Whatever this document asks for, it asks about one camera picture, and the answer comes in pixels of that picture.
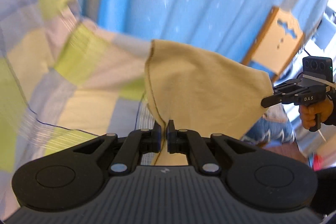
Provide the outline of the person's right hand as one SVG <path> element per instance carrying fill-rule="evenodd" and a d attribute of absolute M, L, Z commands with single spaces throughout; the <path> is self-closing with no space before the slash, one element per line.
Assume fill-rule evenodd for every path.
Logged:
<path fill-rule="evenodd" d="M 302 126 L 307 130 L 315 126 L 315 116 L 317 114 L 321 115 L 321 123 L 335 125 L 335 100 L 326 98 L 322 102 L 299 107 L 299 117 Z"/>

